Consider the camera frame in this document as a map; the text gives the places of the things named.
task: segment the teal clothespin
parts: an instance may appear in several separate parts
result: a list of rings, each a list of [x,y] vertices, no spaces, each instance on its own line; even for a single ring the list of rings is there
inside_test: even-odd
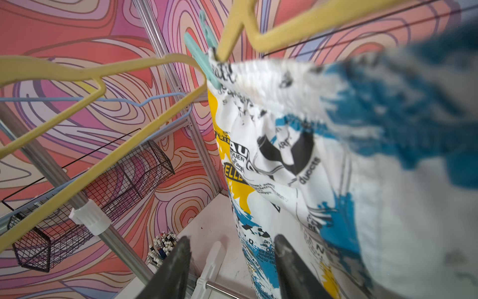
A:
[[[217,42],[212,30],[206,24],[206,13],[204,13],[204,11],[199,12],[199,19],[201,21],[203,34],[206,37],[207,46],[217,48]],[[214,76],[214,73],[212,72],[211,65],[209,64],[209,58],[201,51],[201,48],[199,48],[199,46],[196,44],[194,38],[187,32],[184,33],[184,42],[186,43],[186,47],[189,49],[189,52],[191,52],[191,55],[196,60],[197,64],[199,64],[205,73],[209,82],[211,82],[216,89],[221,89],[221,83],[217,80],[216,76]]]
[[[217,48],[216,38],[214,33],[212,33],[211,28],[206,23],[206,13],[204,11],[199,12],[199,19],[201,21],[201,28],[203,29],[203,34],[206,37],[207,46],[209,48]]]

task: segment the white pole clamp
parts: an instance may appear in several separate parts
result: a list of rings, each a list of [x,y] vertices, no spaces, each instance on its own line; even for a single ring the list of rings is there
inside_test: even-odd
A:
[[[91,199],[88,199],[83,207],[71,209],[69,217],[76,224],[84,224],[94,236],[101,234],[111,225],[108,216]]]
[[[206,258],[206,266],[204,267],[201,277],[196,281],[196,287],[191,296],[191,299],[208,299],[211,295],[211,289],[206,288],[206,282],[214,282],[221,268],[224,257],[226,256],[226,250],[221,241],[216,241]]]

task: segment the wire basket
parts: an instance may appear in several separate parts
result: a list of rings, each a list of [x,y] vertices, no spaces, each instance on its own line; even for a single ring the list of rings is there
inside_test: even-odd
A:
[[[173,174],[169,158],[156,143],[147,141],[97,177],[83,192],[115,221]],[[21,212],[10,217],[7,228],[59,191],[46,192],[41,201],[20,207]],[[49,272],[93,236],[84,225],[76,225],[69,219],[71,209],[69,204],[61,206],[13,244],[20,266]]]

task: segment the yellow clothes hanger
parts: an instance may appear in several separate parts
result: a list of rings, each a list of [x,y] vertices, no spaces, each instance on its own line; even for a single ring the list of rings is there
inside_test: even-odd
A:
[[[6,147],[0,149],[2,155],[7,155],[8,153],[11,153],[22,147],[103,95],[106,91],[106,87],[101,80],[102,77],[172,62],[188,64],[202,73],[201,68],[198,66],[196,61],[192,57],[183,54],[169,54],[163,58],[136,59],[84,69],[74,69],[46,60],[26,56],[0,57],[0,87],[16,81],[32,79],[49,79],[60,81],[93,79],[100,86],[97,91],[85,97],[80,102],[71,106],[41,126],[36,127],[27,134],[9,143]],[[65,204],[75,194],[83,190],[89,183],[91,183],[109,167],[124,157],[131,149],[139,145],[145,138],[157,131],[164,123],[178,114],[183,108],[187,107],[206,90],[206,83],[204,83],[194,91],[188,93],[184,98],[171,106],[158,118],[146,125],[129,140],[120,145],[96,165],[91,167],[81,177],[58,192],[39,208],[35,209],[33,213],[28,215],[17,225],[6,231],[2,236],[0,236],[0,252],[11,246],[16,240],[20,239],[39,222],[48,217],[48,215],[51,215],[59,206]]]
[[[244,27],[246,28],[247,36],[252,47],[259,52],[268,52],[292,42],[302,40],[315,33],[343,25],[371,12],[387,8],[393,4],[398,4],[404,0],[330,0],[326,4],[313,8],[289,20],[285,24],[271,29],[265,34],[259,32],[257,25],[256,16],[254,14],[256,1],[257,0],[241,0],[233,3],[228,22],[224,28],[216,52],[219,61],[225,62],[228,60]],[[182,54],[169,54],[163,58],[138,59],[84,69],[60,66],[38,58],[23,56],[0,57],[0,87],[9,83],[32,79],[59,81],[92,79],[98,84],[98,90],[94,93],[0,149],[0,158],[19,149],[99,98],[106,91],[106,87],[101,81],[102,77],[171,62],[186,63],[201,71],[193,58]],[[91,167],[76,181],[58,192],[45,204],[0,236],[0,252],[11,246],[40,221],[53,213],[60,205],[65,204],[71,197],[84,189],[106,169],[154,133],[161,125],[179,113],[179,111],[189,105],[205,90],[206,84],[203,84],[190,92],[103,160]]]
[[[405,0],[329,0],[264,34],[260,33],[257,25],[254,12],[256,2],[257,0],[241,0],[232,4],[228,22],[217,46],[218,61],[226,62],[229,59],[244,27],[254,50],[261,53],[270,52]]]

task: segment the pink patterned wall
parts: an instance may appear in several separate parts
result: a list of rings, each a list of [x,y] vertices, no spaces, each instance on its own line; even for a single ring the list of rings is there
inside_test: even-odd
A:
[[[203,50],[206,49],[200,31],[199,11],[206,12],[213,32],[220,37],[231,4],[231,0],[152,2],[169,51],[185,54],[188,54],[183,42],[185,32],[189,32]],[[476,11],[467,9],[473,4],[473,0],[411,1],[402,7],[417,5],[416,8],[323,36],[269,57],[291,57],[322,64],[365,51],[407,45],[476,16]],[[314,0],[258,0],[256,15],[260,29],[267,31],[313,5],[317,5]],[[154,55],[131,0],[0,0],[0,24],[1,28],[8,28],[0,32],[3,41],[0,55],[30,55],[73,67]],[[243,33],[232,60],[260,56],[252,50]],[[181,64],[175,67],[186,90],[202,83],[201,76],[194,69]],[[105,81],[108,98],[127,98],[141,103],[152,95],[168,92],[161,67],[111,76]],[[1,96],[84,96],[91,89],[89,82],[25,81],[3,88]],[[135,108],[125,103],[98,102],[81,111],[81,115],[56,126],[39,141],[60,165],[65,165],[125,133],[142,128],[171,103],[172,99],[155,100],[143,108]],[[9,103],[9,106],[33,128],[71,104],[36,102]],[[220,173],[222,169],[209,108],[197,103],[193,113]],[[74,176],[94,165],[126,139],[67,167],[67,173]],[[0,142],[8,142],[2,133]],[[210,183],[188,132],[182,129],[158,144],[171,158],[176,175],[115,223],[143,258],[154,235],[166,230],[181,231],[212,200]],[[0,197],[8,196],[40,177],[20,152],[9,155],[0,161]],[[50,187],[47,182],[37,183],[12,197],[10,203],[18,206]],[[7,210],[1,207],[0,215],[5,212]],[[88,241],[47,274],[18,267],[12,250],[0,254],[0,299],[112,298],[132,277],[126,266],[97,238]]]

